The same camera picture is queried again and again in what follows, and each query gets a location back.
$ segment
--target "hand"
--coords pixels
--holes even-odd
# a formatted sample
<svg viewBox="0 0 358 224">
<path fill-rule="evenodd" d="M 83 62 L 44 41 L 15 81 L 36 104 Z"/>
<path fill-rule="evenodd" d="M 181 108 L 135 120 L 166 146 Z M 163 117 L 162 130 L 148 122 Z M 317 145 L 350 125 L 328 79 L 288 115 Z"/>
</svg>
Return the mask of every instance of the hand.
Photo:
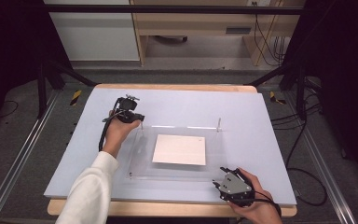
<svg viewBox="0 0 358 224">
<path fill-rule="evenodd" d="M 119 119 L 113 118 L 106 131 L 103 151 L 116 158 L 120 151 L 121 144 L 126 140 L 127 135 L 129 135 L 130 131 L 134 128 L 138 127 L 139 124 L 141 124 L 140 120 L 136 120 L 133 123 L 123 123 Z"/>
<path fill-rule="evenodd" d="M 257 176 L 252 175 L 241 168 L 239 169 L 241 173 L 245 175 L 252 182 L 255 191 L 265 194 L 272 200 L 271 194 L 261 187 L 261 184 L 258 181 Z M 255 198 L 267 200 L 267 198 L 262 194 L 256 193 Z M 270 203 L 254 202 L 249 207 L 239 207 L 235 203 L 231 203 L 231 202 L 227 202 L 227 203 L 235 213 L 246 217 L 247 219 L 251 220 L 254 224 L 256 223 L 281 224 L 282 223 L 277 210 Z"/>
</svg>

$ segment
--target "clear acrylic tray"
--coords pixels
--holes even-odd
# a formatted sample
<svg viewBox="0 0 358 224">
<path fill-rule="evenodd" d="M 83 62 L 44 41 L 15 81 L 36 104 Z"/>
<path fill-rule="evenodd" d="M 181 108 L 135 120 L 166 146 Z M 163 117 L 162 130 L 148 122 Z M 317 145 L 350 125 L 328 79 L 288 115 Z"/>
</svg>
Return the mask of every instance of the clear acrylic tray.
<svg viewBox="0 0 358 224">
<path fill-rule="evenodd" d="M 205 165 L 152 162 L 159 134 L 205 138 Z M 223 132 L 212 128 L 143 127 L 138 129 L 131 147 L 127 178 L 171 181 L 221 180 L 220 167 L 227 167 L 222 144 Z"/>
</svg>

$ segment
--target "table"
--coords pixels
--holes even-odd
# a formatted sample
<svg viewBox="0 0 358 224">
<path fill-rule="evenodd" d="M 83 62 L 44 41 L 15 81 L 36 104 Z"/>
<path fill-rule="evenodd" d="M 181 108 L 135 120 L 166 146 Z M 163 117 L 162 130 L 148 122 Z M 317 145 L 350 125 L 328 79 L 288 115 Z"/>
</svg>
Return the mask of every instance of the table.
<svg viewBox="0 0 358 224">
<path fill-rule="evenodd" d="M 228 6 L 249 7 L 250 0 L 130 0 L 131 5 Z M 260 7 L 303 7 L 305 0 L 271 0 Z M 141 64 L 145 64 L 150 35 L 241 35 L 254 66 L 260 65 L 273 36 L 291 37 L 299 19 L 297 15 L 170 14 L 133 13 L 135 35 Z"/>
<path fill-rule="evenodd" d="M 230 85 L 144 85 L 144 84 L 101 84 L 96 88 L 177 90 L 177 91 L 239 91 L 254 92 L 252 86 Z M 51 199 L 48 213 L 57 216 L 65 204 L 65 199 Z M 296 214 L 295 205 L 281 206 L 283 217 Z M 150 203 L 150 202 L 111 202 L 108 216 L 123 217 L 238 217 L 228 205 L 211 203 Z"/>
</svg>

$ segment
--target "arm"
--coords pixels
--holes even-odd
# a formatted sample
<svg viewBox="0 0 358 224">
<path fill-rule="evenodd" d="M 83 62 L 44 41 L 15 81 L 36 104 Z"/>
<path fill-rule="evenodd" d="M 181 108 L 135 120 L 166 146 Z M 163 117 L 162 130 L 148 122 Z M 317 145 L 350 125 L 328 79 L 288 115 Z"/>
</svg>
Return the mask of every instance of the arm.
<svg viewBox="0 0 358 224">
<path fill-rule="evenodd" d="M 112 119 L 103 150 L 98 153 L 91 167 L 76 179 L 56 223 L 105 223 L 112 177 L 118 168 L 117 154 L 127 135 L 139 124 L 139 120 L 124 124 L 118 119 Z"/>
<path fill-rule="evenodd" d="M 243 175 L 245 175 L 248 179 L 251 180 L 256 192 L 262 193 L 268 196 L 270 199 L 272 199 L 271 194 L 261 187 L 261 184 L 258 181 L 257 176 L 252 175 L 241 168 L 240 170 Z M 259 193 L 255 194 L 256 198 L 266 199 L 265 196 Z M 236 204 L 230 202 L 228 202 L 228 205 L 231 206 L 232 210 L 235 213 L 243 217 L 246 217 L 247 219 L 251 220 L 254 224 L 259 224 L 259 223 L 282 224 L 281 218 L 278 215 L 277 210 L 270 203 L 254 202 L 249 207 L 239 207 Z"/>
</svg>

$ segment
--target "sweater sleeve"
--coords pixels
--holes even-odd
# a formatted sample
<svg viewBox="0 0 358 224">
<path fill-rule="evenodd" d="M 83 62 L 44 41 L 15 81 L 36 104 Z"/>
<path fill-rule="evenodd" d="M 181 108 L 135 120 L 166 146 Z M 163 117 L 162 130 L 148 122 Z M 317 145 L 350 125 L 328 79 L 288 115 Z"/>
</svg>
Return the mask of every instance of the sweater sleeve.
<svg viewBox="0 0 358 224">
<path fill-rule="evenodd" d="M 75 181 L 56 223 L 105 223 L 117 160 L 101 151 Z"/>
</svg>

